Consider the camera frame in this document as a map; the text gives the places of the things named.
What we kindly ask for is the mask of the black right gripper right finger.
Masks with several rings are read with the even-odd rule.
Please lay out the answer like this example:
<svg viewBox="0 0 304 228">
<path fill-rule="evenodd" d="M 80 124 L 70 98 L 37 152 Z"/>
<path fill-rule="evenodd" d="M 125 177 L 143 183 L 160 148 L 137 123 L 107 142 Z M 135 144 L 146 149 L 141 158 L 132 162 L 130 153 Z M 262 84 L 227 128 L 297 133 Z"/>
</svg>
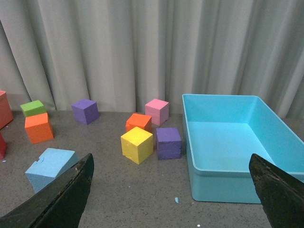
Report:
<svg viewBox="0 0 304 228">
<path fill-rule="evenodd" d="M 302 228 L 304 184 L 255 153 L 249 171 L 271 227 Z"/>
</svg>

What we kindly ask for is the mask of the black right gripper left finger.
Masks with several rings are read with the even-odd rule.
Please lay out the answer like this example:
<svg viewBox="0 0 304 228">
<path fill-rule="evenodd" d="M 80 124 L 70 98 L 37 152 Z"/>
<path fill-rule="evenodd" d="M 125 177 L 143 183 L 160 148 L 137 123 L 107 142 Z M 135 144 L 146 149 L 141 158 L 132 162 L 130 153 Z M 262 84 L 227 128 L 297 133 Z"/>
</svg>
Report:
<svg viewBox="0 0 304 228">
<path fill-rule="evenodd" d="M 2 228 L 77 228 L 94 173 L 86 155 L 26 202 L 1 217 Z"/>
</svg>

